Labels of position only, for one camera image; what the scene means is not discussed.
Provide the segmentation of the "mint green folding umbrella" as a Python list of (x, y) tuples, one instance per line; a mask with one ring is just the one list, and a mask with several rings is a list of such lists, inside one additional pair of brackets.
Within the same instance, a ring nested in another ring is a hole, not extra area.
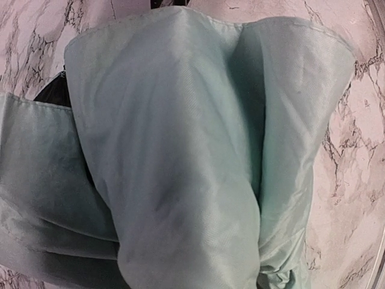
[(313, 164), (354, 55), (296, 17), (167, 7), (1, 95), (1, 264), (70, 288), (310, 288)]

